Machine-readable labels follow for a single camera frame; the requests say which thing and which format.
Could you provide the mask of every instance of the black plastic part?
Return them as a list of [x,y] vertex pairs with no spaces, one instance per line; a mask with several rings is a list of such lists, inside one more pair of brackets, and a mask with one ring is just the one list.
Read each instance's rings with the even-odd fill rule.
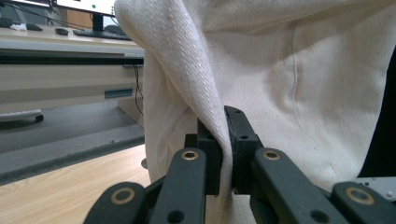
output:
[[225,106],[224,109],[233,148],[233,192],[235,194],[250,194],[250,162],[254,152],[262,143],[254,133],[244,112],[230,106]]
[[160,195],[161,187],[163,186],[163,181],[165,176],[158,179],[154,183],[151,183],[145,188],[146,190],[146,205],[148,209],[153,208],[157,202],[158,195]]
[[146,192],[136,183],[122,182],[107,189],[84,220],[85,224],[144,223]]
[[358,183],[336,184],[332,189],[332,203],[351,223],[396,222],[396,206]]
[[223,160],[222,150],[218,141],[216,141],[200,120],[198,120],[197,147],[200,148],[207,157],[206,195],[218,195]]
[[258,149],[252,171],[281,223],[347,223],[285,153]]
[[396,176],[396,47],[390,59],[381,113],[359,177]]
[[276,212],[271,205],[262,203],[254,197],[250,197],[249,205],[256,223],[279,223]]
[[35,121],[37,121],[37,122],[41,122],[43,120],[44,120],[44,115],[39,115],[39,116],[35,117]]
[[174,155],[149,223],[204,223],[205,163],[205,153],[197,148]]
[[197,134],[196,133],[187,133],[186,134],[186,137],[184,139],[184,147],[197,147]]

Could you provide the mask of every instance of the keyboard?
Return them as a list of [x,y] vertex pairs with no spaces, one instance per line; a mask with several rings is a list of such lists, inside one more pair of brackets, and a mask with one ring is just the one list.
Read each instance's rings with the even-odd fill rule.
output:
[[[12,19],[7,18],[0,18],[0,27],[9,28],[13,24],[20,25],[21,22],[15,22]],[[42,31],[43,29],[41,29],[41,27],[37,26],[36,24],[26,23],[26,30]]]
[[109,32],[97,32],[97,31],[87,31],[87,30],[73,30],[73,33],[75,35],[94,37],[94,38],[129,40],[129,41],[131,41],[131,38],[129,38],[127,35],[117,35],[117,34],[112,34],[112,33],[109,33]]

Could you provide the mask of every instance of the cable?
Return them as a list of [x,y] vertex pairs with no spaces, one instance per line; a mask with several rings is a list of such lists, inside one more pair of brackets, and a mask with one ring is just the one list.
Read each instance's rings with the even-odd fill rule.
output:
[[23,12],[26,12],[26,13],[29,13],[29,14],[32,14],[32,15],[35,15],[35,16],[38,16],[38,17],[45,18],[45,19],[47,19],[47,20],[49,20],[49,21],[54,21],[54,22],[59,23],[59,24],[61,24],[61,25],[67,26],[67,27],[69,27],[69,28],[77,29],[77,28],[75,28],[75,27],[69,26],[68,24],[75,25],[75,26],[79,26],[79,27],[83,27],[83,28],[90,28],[90,29],[91,29],[91,27],[88,27],[88,26],[78,25],[78,24],[74,24],[74,23],[66,22],[66,21],[58,21],[58,20],[55,20],[55,19],[50,18],[50,17],[42,16],[42,15],[37,14],[37,13],[35,13],[35,12],[33,12],[33,11],[31,11],[31,10],[25,8],[25,7],[21,7],[21,6],[15,7],[15,6],[10,5],[10,4],[7,4],[7,3],[5,3],[5,5],[8,6],[8,7],[12,7],[12,8],[15,8],[15,9],[17,9],[17,10],[20,10],[20,11],[23,11]]
[[111,20],[113,20],[114,23],[116,23],[116,25],[120,26],[116,21],[114,21],[113,17],[110,17]]
[[[136,88],[140,92],[140,95],[142,96],[142,100],[144,100],[142,91],[140,91],[139,88],[139,70],[137,69],[136,64],[134,64],[134,76],[136,77]],[[134,94],[134,103],[136,104],[137,110],[139,110],[142,117],[144,117],[142,111],[140,110],[139,105],[137,104],[137,92]]]
[[142,91],[140,90],[140,87],[139,87],[139,70],[137,69],[136,64],[134,65],[134,70],[135,70],[135,73],[137,74],[137,76],[136,76],[137,89],[139,90],[139,93],[140,93],[140,96],[142,96],[142,99],[144,99]]

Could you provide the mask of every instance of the white cloth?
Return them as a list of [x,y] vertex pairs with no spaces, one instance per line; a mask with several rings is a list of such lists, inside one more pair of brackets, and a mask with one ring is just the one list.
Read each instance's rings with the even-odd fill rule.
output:
[[231,196],[224,105],[242,109],[266,147],[327,190],[354,179],[378,119],[396,43],[394,0],[131,1],[122,29],[146,49],[144,121],[151,180],[166,174],[197,117],[224,154],[206,223],[251,223]]

